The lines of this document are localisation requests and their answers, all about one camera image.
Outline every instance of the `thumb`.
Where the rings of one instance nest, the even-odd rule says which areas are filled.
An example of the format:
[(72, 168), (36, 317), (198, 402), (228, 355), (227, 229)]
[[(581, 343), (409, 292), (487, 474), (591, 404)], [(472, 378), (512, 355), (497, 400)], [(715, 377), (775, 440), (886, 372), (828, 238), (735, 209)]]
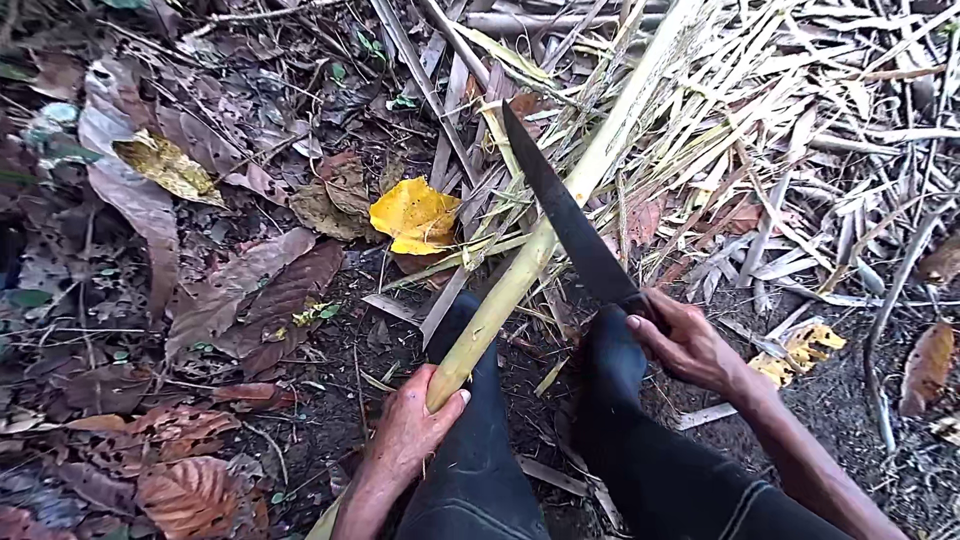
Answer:
[(686, 356), (686, 352), (680, 345), (660, 333), (657, 325), (639, 315), (627, 317), (627, 328), (634, 335), (634, 339), (650, 348), (654, 356), (667, 363), (682, 361)]
[(444, 406), (433, 415), (437, 421), (437, 427), (444, 433), (449, 431), (450, 428), (453, 427), (453, 423), (463, 414), (469, 402), (469, 390), (461, 388), (454, 392), (453, 395), (446, 400)]

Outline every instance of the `right hand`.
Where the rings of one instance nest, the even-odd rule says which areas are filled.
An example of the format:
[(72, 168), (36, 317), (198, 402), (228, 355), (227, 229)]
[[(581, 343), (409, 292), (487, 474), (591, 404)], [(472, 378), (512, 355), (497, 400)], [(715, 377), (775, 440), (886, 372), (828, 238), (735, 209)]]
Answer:
[(696, 306), (681, 304), (657, 289), (646, 288), (650, 303), (669, 326), (670, 336), (639, 315), (627, 317), (637, 341), (674, 377), (736, 401), (755, 388), (772, 388), (769, 379), (747, 365)]

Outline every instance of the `dark metal blade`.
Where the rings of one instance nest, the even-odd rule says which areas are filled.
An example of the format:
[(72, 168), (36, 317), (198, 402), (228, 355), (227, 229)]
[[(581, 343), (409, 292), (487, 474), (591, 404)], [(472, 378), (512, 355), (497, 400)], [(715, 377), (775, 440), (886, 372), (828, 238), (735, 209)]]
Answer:
[(537, 195), (543, 213), (557, 232), (590, 296), (614, 304), (631, 302), (632, 297), (640, 294), (636, 285), (590, 225), (560, 177), (543, 157), (537, 143), (506, 102), (503, 104), (503, 123), (516, 161), (526, 175), (527, 184)]

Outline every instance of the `forearm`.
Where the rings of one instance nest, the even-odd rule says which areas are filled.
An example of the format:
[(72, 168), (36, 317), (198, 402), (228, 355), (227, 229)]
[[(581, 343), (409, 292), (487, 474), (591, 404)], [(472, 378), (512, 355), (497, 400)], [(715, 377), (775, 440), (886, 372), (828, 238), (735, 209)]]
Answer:
[(369, 462), (361, 465), (355, 482), (348, 488), (330, 540), (373, 540), (403, 492), (405, 486), (369, 466)]
[(787, 495), (854, 538), (905, 540), (786, 408), (775, 389), (756, 382), (745, 386), (733, 405), (773, 458)]

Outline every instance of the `left hand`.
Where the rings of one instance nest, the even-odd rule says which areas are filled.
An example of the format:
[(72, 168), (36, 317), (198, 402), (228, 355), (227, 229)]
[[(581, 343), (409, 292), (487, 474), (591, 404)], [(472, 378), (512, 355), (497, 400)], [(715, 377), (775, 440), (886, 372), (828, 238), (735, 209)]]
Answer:
[(417, 477), (423, 460), (460, 418), (470, 400), (465, 389), (454, 392), (436, 414), (427, 410), (426, 387), (435, 371), (436, 365), (423, 364), (387, 399), (364, 463), (364, 476), (395, 482), (400, 490), (406, 488)]

